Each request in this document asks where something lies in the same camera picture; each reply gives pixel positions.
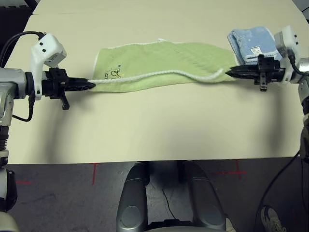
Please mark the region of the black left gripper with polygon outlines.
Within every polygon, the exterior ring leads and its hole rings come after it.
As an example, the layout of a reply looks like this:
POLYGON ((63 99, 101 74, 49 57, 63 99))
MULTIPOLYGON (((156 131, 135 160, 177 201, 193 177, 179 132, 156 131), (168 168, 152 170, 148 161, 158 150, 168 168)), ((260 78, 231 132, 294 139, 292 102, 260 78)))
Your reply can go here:
POLYGON ((68 77, 66 71, 60 68, 50 68, 45 72, 46 79, 42 80, 42 95, 50 99, 60 99, 62 109, 69 110, 70 105, 65 95, 69 83, 69 91, 85 91, 96 86, 86 78, 68 77))

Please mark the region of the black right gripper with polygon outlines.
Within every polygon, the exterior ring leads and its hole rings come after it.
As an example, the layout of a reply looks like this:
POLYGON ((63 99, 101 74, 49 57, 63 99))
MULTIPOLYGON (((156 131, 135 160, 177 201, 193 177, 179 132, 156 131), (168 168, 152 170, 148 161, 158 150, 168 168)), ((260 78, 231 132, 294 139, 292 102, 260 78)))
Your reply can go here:
POLYGON ((256 78, 254 84, 259 85, 261 92, 266 92, 269 83, 281 82, 283 80, 285 68, 280 67, 279 60, 259 55, 257 65, 231 67, 226 74, 234 78, 256 78))

